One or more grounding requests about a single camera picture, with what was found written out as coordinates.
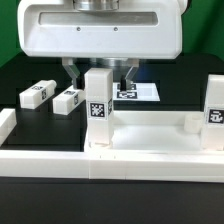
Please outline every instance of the tag sticker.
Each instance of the tag sticker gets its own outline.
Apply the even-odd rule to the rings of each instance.
[[[90,103],[91,117],[105,118],[105,106],[101,103]]]
[[[76,92],[75,91],[66,91],[64,94],[65,95],[74,95]]]
[[[214,109],[211,108],[207,113],[207,123],[224,125],[224,109]]]
[[[117,92],[118,99],[138,99],[137,92]]]
[[[47,98],[47,90],[44,89],[44,90],[42,91],[42,100],[45,100],[46,98]]]
[[[42,86],[34,86],[34,87],[32,87],[32,89],[33,90],[41,90],[41,89],[43,89],[44,87],[42,87]]]
[[[113,100],[111,99],[108,103],[108,116],[111,114],[113,111]]]
[[[77,105],[79,103],[79,95],[74,97],[74,104]]]

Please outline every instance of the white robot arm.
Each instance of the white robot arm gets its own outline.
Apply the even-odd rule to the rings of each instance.
[[[172,59],[182,50],[188,0],[22,0],[29,56]]]

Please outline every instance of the white tray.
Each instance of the white tray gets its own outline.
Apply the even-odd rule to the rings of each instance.
[[[115,111],[113,149],[0,151],[0,176],[224,182],[224,152],[200,149],[188,112]]]

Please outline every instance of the white foam block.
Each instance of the white foam block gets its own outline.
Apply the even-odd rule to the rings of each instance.
[[[68,115],[84,100],[85,92],[70,86],[53,99],[53,111],[55,114]]]
[[[57,84],[54,80],[40,81],[19,94],[21,108],[36,109],[55,93]]]
[[[88,142],[111,145],[113,137],[113,72],[90,69],[85,74]]]
[[[209,75],[201,147],[224,149],[224,76]]]
[[[0,146],[16,126],[15,109],[4,109],[0,113]]]

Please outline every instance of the white rectangular block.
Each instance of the white rectangular block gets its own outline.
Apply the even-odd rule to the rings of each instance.
[[[21,108],[36,109],[55,93],[57,84],[54,80],[40,81],[19,94]]]
[[[55,114],[68,115],[84,100],[85,92],[83,90],[75,90],[73,86],[70,86],[53,99],[53,111]]]
[[[86,99],[108,103],[113,97],[113,71],[92,68],[85,74]]]
[[[224,149],[224,76],[209,75],[201,147]]]
[[[14,109],[4,109],[0,113],[0,146],[16,126],[16,114]]]
[[[88,142],[111,145],[113,131],[113,72],[90,69],[85,74]]]

